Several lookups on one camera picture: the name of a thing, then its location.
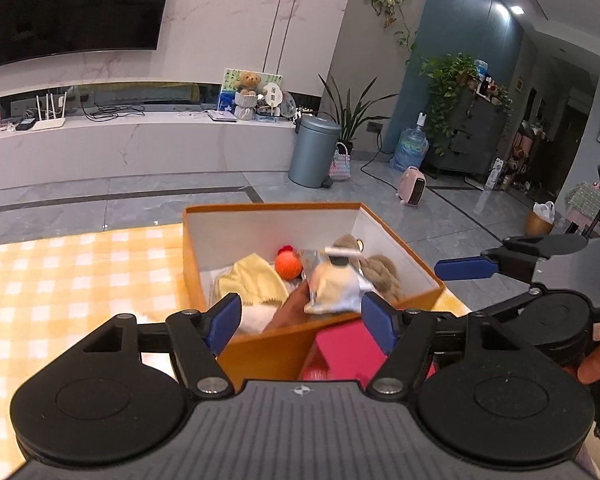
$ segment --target blue wall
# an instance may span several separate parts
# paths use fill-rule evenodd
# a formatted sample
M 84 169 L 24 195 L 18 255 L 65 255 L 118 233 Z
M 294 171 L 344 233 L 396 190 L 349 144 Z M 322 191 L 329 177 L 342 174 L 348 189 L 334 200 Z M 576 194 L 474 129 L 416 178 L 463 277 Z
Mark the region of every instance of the blue wall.
M 426 0 L 417 35 L 416 52 L 423 58 L 462 52 L 489 64 L 496 83 L 508 86 L 518 60 L 523 30 L 499 0 Z M 429 101 L 429 78 L 418 76 L 416 58 L 404 75 L 383 150 L 392 152 L 407 126 Z

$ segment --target floor tile line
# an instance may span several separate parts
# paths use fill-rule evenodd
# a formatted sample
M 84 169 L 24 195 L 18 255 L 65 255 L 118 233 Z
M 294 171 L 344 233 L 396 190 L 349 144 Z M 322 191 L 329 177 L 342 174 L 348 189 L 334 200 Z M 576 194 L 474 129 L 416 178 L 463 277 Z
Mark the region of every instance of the floor tile line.
M 524 202 L 522 202 L 522 200 L 520 200 L 520 199 L 519 199 L 519 198 L 518 198 L 518 197 L 517 197 L 515 194 L 513 194 L 513 193 L 510 193 L 508 190 L 507 190 L 507 194 L 508 194 L 510 197 L 512 197 L 512 198 L 514 198 L 515 200 L 517 200 L 518 202 L 520 202 L 520 203 L 521 203 L 523 206 L 525 206 L 525 207 L 529 207 L 527 204 L 525 204 Z
M 187 189 L 154 189 L 149 191 L 134 191 L 127 193 L 108 193 L 101 195 L 74 196 L 65 198 L 54 198 L 49 200 L 38 200 L 35 202 L 22 202 L 17 204 L 0 205 L 0 212 L 16 211 L 19 209 L 30 209 L 35 207 L 44 207 L 50 205 L 67 205 L 85 202 L 102 202 L 109 200 L 125 200 L 128 198 L 148 198 L 152 196 L 174 196 L 174 195 L 195 195 L 195 194 L 214 194 L 214 193 L 245 193 L 252 202 L 262 202 L 262 199 L 252 186 L 235 187 L 196 187 Z
M 493 302 L 492 304 L 501 303 L 496 298 L 494 298 L 491 294 L 489 294 L 486 290 L 484 290 L 480 285 L 478 285 L 478 283 L 477 283 L 478 280 L 471 280 L 471 281 L 474 282 L 475 286 L 478 287 L 482 291 L 482 293 Z
M 479 189 L 475 189 L 475 187 L 461 187 L 461 186 L 427 186 L 427 189 L 449 189 L 453 191 L 478 191 L 482 193 Z
M 459 212 L 461 212 L 464 216 L 466 216 L 469 220 L 471 220 L 473 223 L 475 223 L 477 226 L 481 227 L 482 229 L 484 229 L 488 234 L 490 234 L 491 236 L 493 236 L 497 241 L 499 241 L 500 243 L 502 243 L 502 240 L 497 237 L 495 234 L 493 234 L 491 231 L 489 231 L 484 225 L 482 225 L 480 222 L 478 222 L 475 218 L 473 218 L 471 215 L 469 215 L 469 213 L 466 213 L 465 211 L 463 211 L 462 209 L 460 209 L 456 204 L 454 204 L 453 202 L 451 202 L 451 200 L 448 200 L 447 198 L 443 197 L 440 193 L 437 193 L 435 189 L 431 189 L 429 188 L 429 190 L 436 196 L 440 197 L 442 200 L 444 200 L 446 203 L 448 203 L 451 207 L 453 207 L 454 209 L 458 210 Z
M 410 240 L 410 241 L 407 241 L 407 240 L 405 240 L 405 243 L 406 243 L 407 245 L 410 245 L 410 244 L 417 244 L 418 242 L 424 242 L 424 241 L 426 241 L 426 240 L 435 240 L 436 238 L 442 238 L 442 237 L 445 237 L 445 236 L 457 235 L 457 234 L 459 234 L 459 233 L 467 233 L 467 232 L 469 232 L 469 231 L 475 231 L 476 229 L 479 229 L 479 227 L 478 227 L 478 226 L 476 226 L 476 227 L 471 227 L 471 228 L 469 228 L 469 229 L 460 229 L 459 231 L 452 231 L 452 232 L 450 232 L 450 233 L 444 233 L 443 235 L 427 236 L 427 237 L 424 237 L 424 238 L 419 238 L 418 240 Z
M 109 200 L 104 203 L 104 218 L 102 219 L 102 230 L 107 229 L 107 209 L 109 208 Z

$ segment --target gray tile floor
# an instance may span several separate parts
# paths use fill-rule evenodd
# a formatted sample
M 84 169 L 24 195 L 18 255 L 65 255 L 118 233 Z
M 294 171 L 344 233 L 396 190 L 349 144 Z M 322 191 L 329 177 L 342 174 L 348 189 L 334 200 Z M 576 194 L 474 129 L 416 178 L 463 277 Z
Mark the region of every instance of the gray tile floor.
M 352 178 L 331 189 L 298 186 L 283 172 L 131 176 L 3 189 L 0 244 L 179 222 L 187 205 L 250 202 L 253 191 L 264 202 L 364 202 L 431 266 L 440 259 L 496 247 L 496 237 L 523 234 L 528 206 L 507 193 L 480 192 L 462 178 L 440 176 L 427 181 L 431 189 L 417 207 L 404 206 L 391 187 L 360 171 L 363 164 L 352 161 Z M 366 170 L 394 185 L 400 180 L 400 173 L 385 163 L 372 162 Z M 155 196 L 162 190 L 170 194 Z M 143 192 L 152 195 L 138 196 Z M 128 193 L 135 195 L 124 198 Z M 448 286 L 471 308 L 506 300 L 527 288 L 502 276 Z

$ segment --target white paper bag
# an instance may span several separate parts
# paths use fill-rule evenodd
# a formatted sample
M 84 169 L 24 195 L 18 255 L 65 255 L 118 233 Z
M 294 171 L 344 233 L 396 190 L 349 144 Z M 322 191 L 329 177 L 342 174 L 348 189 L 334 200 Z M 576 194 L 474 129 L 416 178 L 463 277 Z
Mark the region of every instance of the white paper bag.
M 552 224 L 554 223 L 555 219 L 555 205 L 551 201 L 547 202 L 546 204 L 539 204 L 536 202 L 536 205 L 534 206 L 534 213 L 536 213 L 545 222 Z

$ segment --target snack bag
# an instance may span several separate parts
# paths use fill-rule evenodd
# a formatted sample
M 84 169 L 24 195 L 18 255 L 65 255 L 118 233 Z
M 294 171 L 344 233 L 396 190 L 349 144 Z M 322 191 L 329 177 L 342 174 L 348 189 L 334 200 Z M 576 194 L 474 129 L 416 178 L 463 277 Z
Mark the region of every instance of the snack bag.
M 299 251 L 304 278 L 309 283 L 307 314 L 360 312 L 363 294 L 374 290 L 358 266 L 352 263 L 357 250 L 326 247 L 319 251 Z

